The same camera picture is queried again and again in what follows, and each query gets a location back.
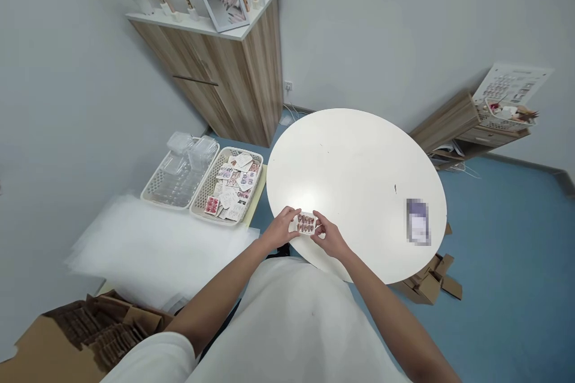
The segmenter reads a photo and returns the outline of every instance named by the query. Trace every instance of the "flower vase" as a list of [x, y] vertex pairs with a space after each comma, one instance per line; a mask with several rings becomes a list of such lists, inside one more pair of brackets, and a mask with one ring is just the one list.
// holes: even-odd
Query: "flower vase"
[[140, 8], [140, 11], [144, 15], [153, 15], [154, 8], [152, 7], [149, 0], [134, 0], [134, 3], [136, 3], [138, 5], [138, 7]]

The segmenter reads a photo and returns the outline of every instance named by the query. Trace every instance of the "cardboard piece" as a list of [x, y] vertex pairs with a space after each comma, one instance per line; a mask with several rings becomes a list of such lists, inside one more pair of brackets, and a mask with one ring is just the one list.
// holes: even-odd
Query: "cardboard piece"
[[419, 296], [422, 296], [426, 303], [433, 305], [439, 297], [441, 291], [441, 284], [435, 279], [432, 274], [427, 274], [419, 286], [415, 289]]
[[98, 383], [106, 373], [90, 349], [78, 350], [50, 317], [41, 315], [16, 342], [18, 353], [0, 364], [0, 381]]
[[453, 278], [447, 276], [447, 270], [455, 259], [446, 254], [436, 254], [425, 267], [403, 281], [390, 287], [401, 292], [406, 298], [417, 304], [433, 305], [441, 289], [461, 299], [463, 288]]
[[437, 278], [438, 281], [441, 281], [441, 279], [446, 276], [447, 270], [449, 269], [449, 267], [451, 266], [453, 261], [454, 261], [453, 256], [450, 256], [448, 254], [443, 256], [443, 259], [436, 266], [436, 268], [434, 270], [435, 277]]
[[449, 293], [451, 296], [461, 300], [463, 299], [463, 287], [457, 281], [455, 281], [450, 276], [445, 276], [443, 278], [443, 283], [441, 288]]
[[136, 307], [108, 292], [39, 316], [0, 363], [0, 381], [97, 383], [134, 345], [174, 316]]

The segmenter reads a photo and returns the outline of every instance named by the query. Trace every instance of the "plastic basket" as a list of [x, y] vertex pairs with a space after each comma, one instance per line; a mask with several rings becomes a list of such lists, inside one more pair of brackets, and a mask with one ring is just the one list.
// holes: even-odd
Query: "plastic basket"
[[[194, 136], [193, 141], [197, 142], [199, 141], [199, 138]], [[210, 168], [214, 164], [218, 155], [220, 144], [216, 144], [217, 150], [206, 172], [210, 171]], [[166, 160], [170, 154], [171, 151], [166, 154], [162, 162], [159, 164], [156, 172], [154, 172], [150, 181], [148, 181], [144, 190], [140, 194], [140, 199], [163, 208], [177, 210], [187, 209], [190, 206], [190, 203], [192, 203], [194, 196], [197, 194], [199, 185], [205, 177], [205, 173], [199, 180], [195, 180], [195, 176], [192, 173], [192, 167], [186, 159], [178, 175], [167, 174], [160, 169], [160, 166], [162, 166], [164, 160]]]
[[256, 181], [255, 181], [255, 184], [254, 184], [253, 189], [252, 189], [252, 190], [256, 190], [256, 188], [258, 186], [260, 174], [262, 173], [262, 165], [264, 164], [264, 158], [261, 156], [261, 154], [252, 153], [251, 151], [242, 150], [240, 148], [225, 147], [224, 149], [222, 149], [220, 151], [220, 154], [218, 154], [218, 156], [216, 157], [216, 160], [212, 163], [208, 172], [204, 175], [204, 180], [202, 181], [202, 183], [198, 187], [198, 191], [196, 192], [196, 195], [192, 201], [192, 204], [190, 205], [190, 214], [192, 214], [192, 216], [199, 217], [203, 220], [210, 221], [212, 223], [221, 224], [223, 226], [234, 226], [234, 225], [240, 223], [244, 219], [246, 211], [252, 203], [252, 198], [253, 198], [253, 194], [254, 194], [253, 192], [250, 194], [250, 197], [249, 197], [248, 201], [246, 202], [246, 205], [245, 205], [246, 210], [244, 211], [244, 214], [241, 216], [241, 218], [238, 221], [228, 220], [228, 219], [224, 220], [222, 218], [218, 218], [218, 217], [215, 217], [214, 215], [211, 215], [211, 214], [204, 212], [205, 203], [207, 202], [208, 197], [210, 197], [214, 193], [214, 188], [217, 184], [216, 175], [219, 172], [220, 168], [222, 167], [222, 165], [224, 163], [228, 162], [228, 159], [230, 156], [234, 156], [234, 157], [239, 156], [241, 153], [247, 153], [247, 154], [251, 155], [254, 163], [257, 163], [259, 165], [258, 173], [256, 175]]
[[490, 129], [504, 130], [506, 132], [518, 132], [531, 126], [536, 126], [537, 121], [534, 119], [533, 123], [522, 123], [520, 121], [505, 120], [497, 117], [491, 110], [490, 105], [499, 104], [500, 106], [517, 106], [515, 104], [500, 102], [496, 99], [485, 99], [482, 104], [477, 106], [477, 113], [480, 119], [480, 126], [488, 127]]

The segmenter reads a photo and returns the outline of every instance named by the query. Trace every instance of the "wicker basket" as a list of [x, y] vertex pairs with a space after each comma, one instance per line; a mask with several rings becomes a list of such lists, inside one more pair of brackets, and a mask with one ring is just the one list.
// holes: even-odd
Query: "wicker basket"
[[536, 126], [534, 119], [532, 123], [522, 123], [521, 121], [505, 120], [497, 117], [491, 110], [490, 105], [499, 104], [499, 106], [516, 106], [511, 103], [500, 102], [495, 99], [485, 99], [482, 104], [477, 106], [477, 113], [480, 119], [480, 125], [490, 129], [504, 130], [505, 132], [518, 132], [531, 126]]
[[215, 217], [214, 215], [208, 214], [204, 212], [205, 203], [208, 201], [208, 197], [210, 197], [214, 193], [214, 188], [217, 184], [216, 175], [219, 172], [220, 168], [224, 163], [228, 162], [230, 156], [239, 156], [241, 153], [247, 153], [251, 155], [253, 158], [253, 162], [259, 165], [258, 174], [256, 175], [256, 181], [253, 185], [252, 190], [256, 190], [258, 187], [259, 177], [262, 173], [262, 165], [264, 164], [264, 158], [258, 153], [252, 153], [251, 151], [242, 150], [240, 148], [233, 148], [233, 147], [226, 147], [220, 151], [220, 154], [216, 157], [216, 160], [212, 163], [210, 169], [204, 176], [202, 183], [199, 185], [199, 190], [196, 192], [196, 195], [190, 205], [190, 214], [194, 217], [202, 218], [203, 220], [210, 221], [212, 223], [221, 224], [224, 226], [234, 226], [241, 222], [246, 214], [247, 209], [249, 208], [252, 198], [253, 192], [250, 194], [248, 201], [246, 202], [246, 210], [244, 211], [244, 215], [238, 221], [222, 219], [219, 217]]

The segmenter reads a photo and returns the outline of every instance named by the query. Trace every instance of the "wooden cabinet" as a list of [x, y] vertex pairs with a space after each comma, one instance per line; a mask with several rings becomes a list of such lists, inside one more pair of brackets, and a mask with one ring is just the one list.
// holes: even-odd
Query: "wooden cabinet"
[[[463, 90], [415, 128], [410, 136], [426, 153], [446, 160], [435, 167], [442, 170], [529, 135], [529, 129], [506, 132], [480, 126], [480, 122], [469, 91]], [[437, 150], [453, 140], [461, 148], [463, 156]]]
[[255, 13], [234, 37], [129, 19], [218, 136], [269, 147], [283, 103], [277, 0]]

